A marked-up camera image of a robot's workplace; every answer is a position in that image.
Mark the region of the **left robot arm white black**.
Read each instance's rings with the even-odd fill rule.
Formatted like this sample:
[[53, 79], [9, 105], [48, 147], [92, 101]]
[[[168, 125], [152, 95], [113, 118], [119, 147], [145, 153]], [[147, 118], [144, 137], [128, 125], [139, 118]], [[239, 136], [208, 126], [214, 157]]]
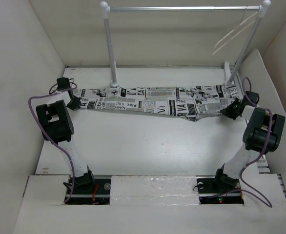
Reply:
[[65, 186], [68, 189], [82, 190], [84, 193], [94, 191], [96, 182], [88, 165], [81, 159], [74, 144], [74, 125], [69, 110], [77, 110], [81, 105], [74, 96], [70, 79], [58, 78], [57, 88], [52, 98], [45, 104], [36, 107], [36, 114], [45, 140], [56, 144], [72, 173]]

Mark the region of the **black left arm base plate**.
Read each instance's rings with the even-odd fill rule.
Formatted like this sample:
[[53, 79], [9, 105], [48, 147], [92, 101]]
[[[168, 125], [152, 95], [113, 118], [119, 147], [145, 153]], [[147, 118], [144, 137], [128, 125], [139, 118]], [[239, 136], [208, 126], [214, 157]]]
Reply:
[[110, 190], [111, 190], [111, 177], [108, 175], [95, 175], [94, 183], [90, 185], [75, 184], [74, 190], [72, 189], [72, 179], [64, 182], [66, 187], [66, 195], [64, 202], [67, 205], [109, 205], [110, 204]]

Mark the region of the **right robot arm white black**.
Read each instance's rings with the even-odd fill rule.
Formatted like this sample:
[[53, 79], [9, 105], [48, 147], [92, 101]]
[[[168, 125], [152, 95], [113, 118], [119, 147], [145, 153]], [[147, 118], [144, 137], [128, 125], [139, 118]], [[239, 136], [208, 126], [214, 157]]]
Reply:
[[248, 120], [243, 134], [243, 144], [236, 155], [223, 164], [212, 180], [213, 188], [218, 192], [235, 188], [240, 178], [240, 171], [246, 165], [268, 152], [274, 152], [281, 141], [286, 117], [273, 114], [257, 107], [259, 94], [246, 91], [243, 99], [235, 99], [221, 114], [235, 120], [242, 117]]

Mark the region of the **newspaper print trousers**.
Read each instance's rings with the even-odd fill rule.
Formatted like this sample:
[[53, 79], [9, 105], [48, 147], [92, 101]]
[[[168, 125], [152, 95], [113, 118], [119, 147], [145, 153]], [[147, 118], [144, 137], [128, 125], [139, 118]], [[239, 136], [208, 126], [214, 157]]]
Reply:
[[76, 89], [87, 110], [131, 111], [198, 121], [217, 117], [241, 95], [235, 85]]

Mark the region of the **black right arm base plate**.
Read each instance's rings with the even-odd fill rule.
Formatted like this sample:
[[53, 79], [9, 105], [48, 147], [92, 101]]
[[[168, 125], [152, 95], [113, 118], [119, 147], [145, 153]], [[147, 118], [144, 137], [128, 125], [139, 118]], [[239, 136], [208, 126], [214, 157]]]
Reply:
[[200, 205], [244, 205], [239, 182], [229, 185], [217, 181], [215, 176], [196, 176], [193, 191], [198, 193]]

